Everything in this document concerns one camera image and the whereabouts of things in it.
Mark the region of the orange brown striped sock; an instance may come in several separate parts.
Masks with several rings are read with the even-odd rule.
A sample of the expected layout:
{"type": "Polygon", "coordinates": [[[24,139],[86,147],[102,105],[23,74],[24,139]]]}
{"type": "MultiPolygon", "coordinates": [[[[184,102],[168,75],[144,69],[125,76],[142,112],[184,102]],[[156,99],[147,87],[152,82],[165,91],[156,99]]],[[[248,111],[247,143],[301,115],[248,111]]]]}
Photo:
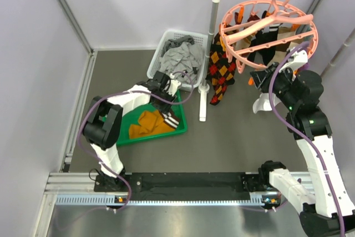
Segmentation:
{"type": "Polygon", "coordinates": [[[151,137],[153,135],[174,132],[180,124],[180,119],[171,110],[164,114],[158,110],[144,111],[136,124],[129,127],[129,139],[151,137]]]}
{"type": "Polygon", "coordinates": [[[157,110],[153,112],[144,111],[138,119],[139,125],[150,132],[153,131],[162,121],[163,118],[157,110]]]}

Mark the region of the pink round clip hanger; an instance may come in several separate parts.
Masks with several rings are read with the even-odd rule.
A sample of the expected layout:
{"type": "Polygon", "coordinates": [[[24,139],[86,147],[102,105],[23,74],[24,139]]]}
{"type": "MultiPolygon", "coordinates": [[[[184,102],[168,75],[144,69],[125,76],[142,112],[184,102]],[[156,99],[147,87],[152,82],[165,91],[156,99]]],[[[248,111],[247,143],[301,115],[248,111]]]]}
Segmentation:
{"type": "Polygon", "coordinates": [[[318,46],[313,15],[289,4],[290,0],[251,0],[232,7],[219,26],[220,40],[228,61],[242,73],[246,66],[264,70],[267,64],[248,59],[256,52],[269,52],[289,43],[308,42],[311,58],[318,46]]]}

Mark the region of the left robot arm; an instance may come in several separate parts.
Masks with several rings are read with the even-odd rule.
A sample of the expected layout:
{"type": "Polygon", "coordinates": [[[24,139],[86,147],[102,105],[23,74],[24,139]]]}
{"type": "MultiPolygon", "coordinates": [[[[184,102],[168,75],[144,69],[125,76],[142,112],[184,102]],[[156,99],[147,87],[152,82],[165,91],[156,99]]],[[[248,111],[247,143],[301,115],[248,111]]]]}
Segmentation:
{"type": "Polygon", "coordinates": [[[181,82],[173,74],[157,72],[146,82],[139,82],[121,95],[92,101],[92,112],[82,134],[100,161],[96,182],[99,190],[121,190],[126,183],[125,169],[116,147],[123,116],[136,108],[150,104],[153,111],[143,111],[136,124],[128,127],[128,137],[137,139],[174,132],[180,119],[172,110],[181,82]]]}

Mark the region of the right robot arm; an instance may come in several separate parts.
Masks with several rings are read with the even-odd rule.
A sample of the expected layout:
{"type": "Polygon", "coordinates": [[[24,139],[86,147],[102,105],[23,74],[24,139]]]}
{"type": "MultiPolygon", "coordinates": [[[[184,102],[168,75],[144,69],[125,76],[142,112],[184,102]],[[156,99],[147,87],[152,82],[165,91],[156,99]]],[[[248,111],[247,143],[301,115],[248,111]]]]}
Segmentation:
{"type": "Polygon", "coordinates": [[[307,164],[313,185],[309,192],[286,166],[271,160],[259,169],[259,184],[265,190],[277,189],[294,207],[307,236],[345,236],[354,230],[354,204],[348,197],[334,156],[332,129],[318,106],[324,91],[322,78],[315,72],[294,73],[277,63],[251,73],[259,99],[276,110],[279,100],[288,110],[280,117],[293,134],[307,164]]]}

